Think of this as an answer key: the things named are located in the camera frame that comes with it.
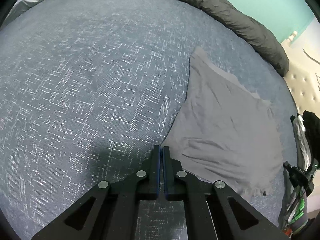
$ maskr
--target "bed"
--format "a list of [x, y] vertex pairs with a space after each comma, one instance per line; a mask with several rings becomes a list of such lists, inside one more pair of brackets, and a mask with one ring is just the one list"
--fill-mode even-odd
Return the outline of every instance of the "bed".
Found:
[[[289, 60], [289, 71], [285, 75], [290, 93], [295, 101], [297, 112], [303, 114], [305, 110], [320, 116], [320, 54], [309, 44], [302, 49], [292, 48], [293, 32], [281, 45]], [[315, 188], [308, 197], [308, 212], [320, 209], [320, 172], [316, 172], [313, 179]]]
[[[168, 134], [196, 46], [272, 103], [296, 165], [296, 106], [275, 67], [179, 0], [45, 0], [0, 32], [0, 208], [22, 240], [102, 179], [123, 179]], [[289, 182], [250, 204], [279, 225]], [[182, 203], [140, 206], [136, 239], [187, 239]]]

